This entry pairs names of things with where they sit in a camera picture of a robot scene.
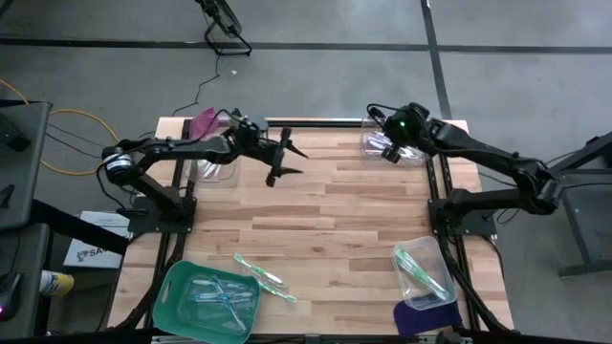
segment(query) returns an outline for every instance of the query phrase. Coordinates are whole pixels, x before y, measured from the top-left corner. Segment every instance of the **yellow cable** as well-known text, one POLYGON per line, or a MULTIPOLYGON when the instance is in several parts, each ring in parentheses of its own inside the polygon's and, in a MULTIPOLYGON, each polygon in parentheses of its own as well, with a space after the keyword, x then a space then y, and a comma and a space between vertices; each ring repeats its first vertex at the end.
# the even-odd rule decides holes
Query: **yellow cable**
MULTIPOLYGON (((7 86, 9 89, 11 89, 11 91, 15 92, 21 98, 21 100, 23 100, 23 102, 25 102, 26 104, 30 104, 28 102, 28 100, 25 97, 23 97, 21 92, 17 91, 17 89, 12 87, 8 82, 6 82, 3 79, 0 79, 0 83, 2 83, 3 85, 7 86)), ((84 111, 74 110, 74 109, 58 109, 58 110, 53 110, 49 115, 54 115, 54 114, 59 114, 59 113, 78 114, 78 115, 85 116, 87 118, 91 118, 91 119, 97 121, 98 123, 102 124, 102 126, 111 134, 111 136, 113 136, 113 139, 115 140, 115 143, 119 142, 119 139, 117 138, 117 135, 115 134, 113 129, 111 129, 111 127, 108 126, 108 124, 106 124, 101 118, 99 118, 96 115, 92 115, 90 113, 86 113, 84 111)), ((72 171, 65 171, 65 170, 53 167, 53 166, 49 165, 46 161, 43 161, 42 159, 40 160, 40 162, 43 165, 45 165, 45 167, 49 168, 50 170, 52 170, 54 172, 57 172, 57 173, 61 173, 61 174, 67 175, 67 176, 81 177, 81 176, 91 176, 93 174, 96 174, 96 170, 86 171, 86 172, 72 172, 72 171)))

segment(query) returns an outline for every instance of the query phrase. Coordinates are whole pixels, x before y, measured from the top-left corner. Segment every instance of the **teal plastic tray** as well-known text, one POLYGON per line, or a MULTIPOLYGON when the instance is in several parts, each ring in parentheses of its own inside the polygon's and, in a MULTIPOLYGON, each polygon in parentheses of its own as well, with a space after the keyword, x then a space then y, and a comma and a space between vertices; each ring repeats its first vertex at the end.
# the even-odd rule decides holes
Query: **teal plastic tray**
POLYGON ((242 344, 251 335, 260 296, 261 289, 254 277, 181 261, 170 268, 164 279, 153 309, 153 321, 162 331, 210 344, 242 344), (212 285, 192 282, 210 280, 213 276, 221 281, 222 286, 227 287, 226 292, 233 290, 234 293, 248 295, 242 297, 244 300, 232 303, 236 315, 246 326, 246 331, 240 329, 223 302, 193 300, 195 294, 218 292, 212 285))

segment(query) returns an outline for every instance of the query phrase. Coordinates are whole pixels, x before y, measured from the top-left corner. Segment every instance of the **blue cloth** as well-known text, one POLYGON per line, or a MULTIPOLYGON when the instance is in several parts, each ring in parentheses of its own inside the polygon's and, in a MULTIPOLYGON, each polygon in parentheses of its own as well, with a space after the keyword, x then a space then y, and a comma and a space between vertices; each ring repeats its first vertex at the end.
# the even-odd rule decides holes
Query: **blue cloth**
POLYGON ((424 311, 412 309, 402 301, 395 306, 393 317, 400 336, 404 338, 446 326, 462 324, 457 301, 424 311))

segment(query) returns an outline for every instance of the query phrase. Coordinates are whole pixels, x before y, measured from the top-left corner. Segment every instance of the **butcher block tabletop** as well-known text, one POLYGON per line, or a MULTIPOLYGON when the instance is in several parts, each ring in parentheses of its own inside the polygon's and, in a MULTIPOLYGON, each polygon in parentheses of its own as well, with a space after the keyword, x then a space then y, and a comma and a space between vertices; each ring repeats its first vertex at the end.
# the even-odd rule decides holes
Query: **butcher block tabletop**
MULTIPOLYGON (((184 120, 160 118, 157 137, 178 139, 184 120)), ((467 130, 463 120, 452 123, 467 130)), ((278 133, 271 129, 270 138, 278 139, 278 133)), ((253 333, 397 334, 393 308, 402 295, 391 251, 399 242, 430 235, 426 169, 364 165, 360 129, 296 128, 292 139, 310 159, 287 152, 283 165, 303 174, 283 176, 269 188, 270 168, 240 158, 237 186, 196 188, 196 219, 184 259, 239 272, 232 258, 238 252, 289 286, 297 303, 262 293, 253 333)), ((480 191, 472 162, 449 163, 455 187, 480 191)), ((148 173, 171 184, 174 165, 161 161, 148 173)), ((108 326, 125 319, 150 286, 160 238, 143 234, 127 249, 108 326)), ((495 252, 482 238, 465 242, 474 288, 512 328, 495 252)), ((460 290, 458 302, 468 326, 460 290)))

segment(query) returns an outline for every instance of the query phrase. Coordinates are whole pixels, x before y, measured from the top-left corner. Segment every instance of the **concrete floor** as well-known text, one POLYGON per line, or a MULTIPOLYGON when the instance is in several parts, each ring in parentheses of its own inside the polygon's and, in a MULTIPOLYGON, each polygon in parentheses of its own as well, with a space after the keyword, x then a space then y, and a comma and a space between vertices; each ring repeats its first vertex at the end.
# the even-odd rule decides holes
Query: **concrete floor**
MULTIPOLYGON (((428 42, 417 0, 228 2, 252 42, 428 42)), ((438 43, 444 45, 612 46, 612 2, 605 0, 434 0, 431 12, 438 43)), ((21 0, 0 18, 0 35, 17 37, 201 41, 204 29, 202 14, 190 0, 21 0)), ((587 53, 441 53, 452 117, 466 119, 476 138, 525 156, 547 160, 574 150, 612 130, 612 54, 587 53)), ((97 114, 120 138, 154 130, 158 117, 191 102, 197 84, 214 75, 214 59, 210 50, 0 46, 2 78, 29 99, 97 114)), ((269 117, 361 118, 368 102, 418 101, 441 116, 429 52, 261 50, 251 58, 222 58, 219 73, 203 89, 200 104, 180 115, 215 106, 269 117)), ((14 95, 0 88, 0 98, 14 95)), ((112 142, 86 118, 58 115, 51 122, 112 142)), ((88 152, 99 151, 57 135, 88 152)), ((70 170, 98 164, 51 140, 45 159, 70 170)), ((499 187, 488 180, 483 185, 499 187)), ((36 196, 73 213, 116 207, 101 195, 95 178, 70 178, 45 168, 36 196)), ((579 261, 563 212, 550 217, 521 213, 498 230, 516 328, 609 341, 612 272, 557 277, 560 268, 579 261)), ((65 300, 62 308, 69 311, 58 313, 54 326, 91 331, 103 309, 100 293, 84 291, 65 300), (77 307, 84 302, 92 306, 77 307)))

